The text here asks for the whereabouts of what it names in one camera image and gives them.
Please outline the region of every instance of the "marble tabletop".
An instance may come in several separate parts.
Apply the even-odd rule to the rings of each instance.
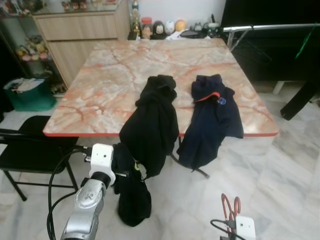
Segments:
[[[235,91],[244,135],[270,137],[279,129],[222,39],[108,41],[98,43],[43,132],[47,136],[118,136],[135,111],[148,77],[173,76],[180,135],[193,110],[191,83],[197,75],[220,74]]]

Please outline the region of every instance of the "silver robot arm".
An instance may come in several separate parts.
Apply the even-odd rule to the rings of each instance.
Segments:
[[[99,214],[104,207],[104,197],[116,175],[111,169],[113,147],[97,143],[92,147],[90,179],[80,188],[74,198],[74,210],[66,223],[61,240],[94,240]]]

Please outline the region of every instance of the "white tile floor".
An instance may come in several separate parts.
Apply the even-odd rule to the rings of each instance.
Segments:
[[[244,153],[238,147],[221,147],[216,160],[204,168],[211,175],[190,173],[167,158],[161,174],[146,181],[152,197],[152,214],[137,227],[123,225],[116,213],[118,195],[108,190],[100,215],[97,240],[218,240],[224,233],[210,226],[213,218],[224,218],[221,193],[232,201],[241,199],[241,214],[254,219],[258,240],[320,239],[320,110],[308,103],[291,121],[281,118],[280,109],[299,90],[286,83],[275,96],[263,91],[265,101],[280,127],[266,154]],[[6,114],[0,128],[18,129],[34,114]],[[84,145],[116,143],[117,138],[80,138]],[[81,155],[70,164],[78,184],[88,175],[89,166]],[[24,181],[47,183],[45,174],[14,174]],[[56,176],[56,183],[69,184],[68,175]],[[47,189],[21,186],[28,200],[22,202],[0,171],[0,239],[47,240]],[[56,188],[53,200],[70,192]],[[57,238],[73,208],[73,198],[63,201],[54,212]]]

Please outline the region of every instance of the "chair leg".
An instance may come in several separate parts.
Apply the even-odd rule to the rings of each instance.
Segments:
[[[77,185],[77,182],[76,182],[74,173],[72,172],[72,169],[71,169],[71,166],[70,166],[69,161],[66,161],[66,162],[65,162],[65,167],[66,167],[66,169],[67,169],[67,171],[68,171],[68,173],[69,173],[69,176],[70,176],[72,185],[73,185],[73,187],[74,187],[74,190],[78,191],[79,188],[78,188],[78,185]]]
[[[6,177],[9,179],[9,181],[11,182],[11,184],[13,185],[14,189],[17,191],[17,193],[20,195],[22,201],[26,201],[27,198],[26,196],[23,194],[23,192],[21,191],[21,189],[18,187],[17,183],[15,182],[15,180],[12,178],[12,176],[10,175],[10,173],[8,171],[3,171],[4,174],[6,175]]]

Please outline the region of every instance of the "black folding chair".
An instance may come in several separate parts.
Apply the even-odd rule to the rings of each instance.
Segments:
[[[7,147],[0,155],[0,169],[4,171],[23,201],[27,198],[18,184],[49,186],[48,184],[15,181],[9,171],[24,173],[51,174],[61,158],[72,151],[77,137],[47,137],[42,131],[49,116],[33,116],[28,118],[19,130],[0,128],[0,144]],[[69,157],[58,169],[57,174],[67,169],[72,185],[56,185],[53,187],[72,188],[78,190],[77,182],[69,164]]]

